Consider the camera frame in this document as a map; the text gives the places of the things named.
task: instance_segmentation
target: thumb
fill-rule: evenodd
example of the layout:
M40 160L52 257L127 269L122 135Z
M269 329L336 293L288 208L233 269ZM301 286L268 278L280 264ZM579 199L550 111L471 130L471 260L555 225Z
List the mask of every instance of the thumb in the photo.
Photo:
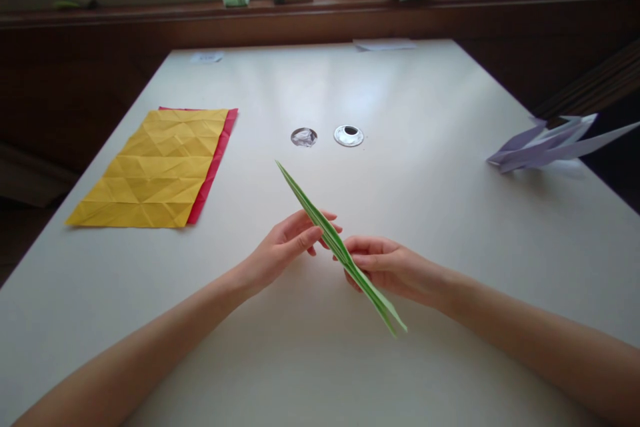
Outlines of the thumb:
M305 252L309 247L315 244L322 235L324 231L320 227L311 227L306 229L304 232L299 234L297 237L289 240L286 244L283 244L283 250L285 251L285 255L289 259L294 259L298 255Z
M378 270L389 269L389 255L353 255L351 256L355 264L363 270L376 272Z

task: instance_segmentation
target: green folded paper strip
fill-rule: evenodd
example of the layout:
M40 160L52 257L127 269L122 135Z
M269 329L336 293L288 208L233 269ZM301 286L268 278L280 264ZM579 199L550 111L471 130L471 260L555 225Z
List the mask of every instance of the green folded paper strip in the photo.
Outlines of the green folded paper strip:
M342 242L342 239L335 231L335 228L331 225L331 222L325 218L325 216L309 201L309 198L305 195L302 189L295 183L295 180L289 175L289 173L285 170L285 168L278 162L280 171L285 176L289 187L293 190L293 193L297 197L298 201L302 205L302 208L307 212L307 215L311 219L314 225L322 227L324 234L322 235L322 240L325 241L327 246L333 252L333 255L340 261L340 263L344 266L347 273L351 276L354 282L362 289L362 291L367 295L371 303L375 306L375 309L378 311L378 314L382 317L388 329L391 331L391 334L396 337L395 329L389 320L389 314L391 314L400 324L400 326L407 331L407 326L400 320L400 316L395 311L393 304L385 298L383 294L381 294L377 288L373 286L371 280L362 273L362 271L355 265L355 262L351 258L351 254L347 251L345 244Z

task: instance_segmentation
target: wrist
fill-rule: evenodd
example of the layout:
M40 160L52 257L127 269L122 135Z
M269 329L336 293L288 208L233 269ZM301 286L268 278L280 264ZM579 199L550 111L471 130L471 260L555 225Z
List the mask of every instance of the wrist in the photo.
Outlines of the wrist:
M444 284L442 301L437 309L455 320L469 309L479 284L473 278L449 269Z
M261 289L255 287L255 282L246 274L251 271L249 266L245 266L246 260L236 265L231 270L225 272L216 282L221 282L223 288L230 298L233 298L238 305L257 294Z

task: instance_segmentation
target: windowsill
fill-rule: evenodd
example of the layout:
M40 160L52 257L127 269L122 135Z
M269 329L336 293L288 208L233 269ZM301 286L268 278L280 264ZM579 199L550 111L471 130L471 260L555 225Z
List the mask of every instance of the windowsill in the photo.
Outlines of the windowsill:
M225 8L222 2L188 3L144 7L98 8L95 10L38 11L0 15L0 28L48 27L107 23L137 23L167 20L196 20L224 17L295 15L324 11L376 11L389 9L432 9L449 6L476 7L518 3L576 0L314 0L312 3L275 5L272 0L252 0L248 7Z

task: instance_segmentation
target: white table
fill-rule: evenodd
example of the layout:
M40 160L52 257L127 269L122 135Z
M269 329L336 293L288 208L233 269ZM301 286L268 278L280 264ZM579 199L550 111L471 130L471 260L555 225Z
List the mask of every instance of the white table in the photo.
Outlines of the white table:
M387 236L512 296L640 345L640 217L583 179L500 175L484 162L527 112L452 41L226 50L165 60L0 291L0 423L100 351L242 260L299 208L274 159L344 238ZM240 109L199 223L63 224L160 105ZM361 128L353 149L338 125ZM309 149L289 140L313 128ZM394 340L323 252L219 326L130 419L142 426L597 424L536 375L437 312L390 296Z

